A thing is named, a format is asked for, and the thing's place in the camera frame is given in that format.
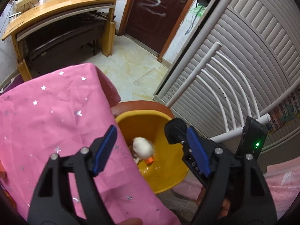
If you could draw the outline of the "left hand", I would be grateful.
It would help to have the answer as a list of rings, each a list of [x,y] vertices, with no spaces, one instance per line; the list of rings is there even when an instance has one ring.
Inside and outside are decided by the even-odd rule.
[[[140,218],[129,218],[118,223],[117,225],[143,225],[143,221]]]

